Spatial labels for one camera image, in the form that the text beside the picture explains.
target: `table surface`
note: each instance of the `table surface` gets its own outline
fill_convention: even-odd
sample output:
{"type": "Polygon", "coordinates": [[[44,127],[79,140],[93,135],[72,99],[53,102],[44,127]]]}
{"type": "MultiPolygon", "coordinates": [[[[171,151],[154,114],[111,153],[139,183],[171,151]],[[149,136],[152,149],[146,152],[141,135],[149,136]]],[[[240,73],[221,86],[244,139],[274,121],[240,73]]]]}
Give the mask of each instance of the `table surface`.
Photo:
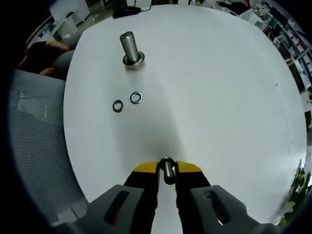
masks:
{"type": "MultiPolygon", "coordinates": [[[[248,22],[197,6],[153,6],[87,29],[67,77],[64,129],[89,202],[140,163],[170,156],[199,166],[260,222],[274,217],[306,155],[299,91],[278,50],[248,22]],[[145,54],[139,71],[122,63],[125,31],[145,54]]],[[[181,230],[175,188],[161,182],[152,232],[181,230]]]]}

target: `flat washer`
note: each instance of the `flat washer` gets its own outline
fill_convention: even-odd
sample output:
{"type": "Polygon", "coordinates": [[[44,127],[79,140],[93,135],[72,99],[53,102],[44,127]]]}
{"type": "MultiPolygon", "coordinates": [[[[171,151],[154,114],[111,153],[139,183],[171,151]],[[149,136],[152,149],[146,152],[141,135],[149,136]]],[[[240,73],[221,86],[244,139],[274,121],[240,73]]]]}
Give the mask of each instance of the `flat washer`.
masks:
{"type": "Polygon", "coordinates": [[[131,101],[133,104],[139,104],[139,103],[142,102],[142,100],[143,100],[143,95],[142,95],[142,93],[140,93],[140,92],[134,92],[134,93],[132,93],[131,96],[130,96],[130,101],[131,101]]]}
{"type": "Polygon", "coordinates": [[[113,103],[113,110],[117,113],[121,112],[123,110],[123,102],[121,100],[116,100],[114,103],[113,103]],[[116,108],[116,105],[117,104],[120,104],[121,107],[120,108],[116,108]]]}

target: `black cable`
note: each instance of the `black cable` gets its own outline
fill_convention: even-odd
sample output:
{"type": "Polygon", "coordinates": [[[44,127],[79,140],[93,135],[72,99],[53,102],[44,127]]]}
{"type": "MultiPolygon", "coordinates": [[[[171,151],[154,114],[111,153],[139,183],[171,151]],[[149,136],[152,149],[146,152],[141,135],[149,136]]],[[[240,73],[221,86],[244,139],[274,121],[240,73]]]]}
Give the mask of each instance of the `black cable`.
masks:
{"type": "Polygon", "coordinates": [[[147,10],[141,11],[141,12],[145,12],[145,11],[149,11],[152,8],[152,5],[150,5],[150,8],[148,8],[147,10]]]}

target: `gray mesh chair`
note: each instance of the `gray mesh chair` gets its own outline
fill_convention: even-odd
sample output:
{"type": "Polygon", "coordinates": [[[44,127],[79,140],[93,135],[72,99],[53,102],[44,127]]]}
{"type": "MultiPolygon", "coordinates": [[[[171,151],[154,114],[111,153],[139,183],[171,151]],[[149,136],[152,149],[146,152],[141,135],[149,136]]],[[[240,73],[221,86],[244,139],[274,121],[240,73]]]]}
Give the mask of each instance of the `gray mesh chair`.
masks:
{"type": "Polygon", "coordinates": [[[67,154],[64,89],[63,80],[17,70],[9,104],[16,168],[53,226],[77,220],[88,206],[67,154]]]}

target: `white round table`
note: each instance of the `white round table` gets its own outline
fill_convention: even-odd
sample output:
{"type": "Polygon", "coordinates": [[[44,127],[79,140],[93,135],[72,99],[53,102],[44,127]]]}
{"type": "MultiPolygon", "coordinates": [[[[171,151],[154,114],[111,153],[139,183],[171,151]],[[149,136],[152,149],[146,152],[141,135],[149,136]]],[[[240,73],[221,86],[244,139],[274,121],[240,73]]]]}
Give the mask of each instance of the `white round table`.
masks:
{"type": "MultiPolygon", "coordinates": [[[[299,91],[280,53],[248,22],[197,6],[153,6],[87,29],[68,73],[64,129],[89,202],[169,156],[199,166],[260,222],[272,220],[306,155],[299,91]],[[139,71],[122,63],[125,31],[145,54],[139,71]]],[[[161,182],[152,232],[181,230],[175,188],[161,182]]]]}

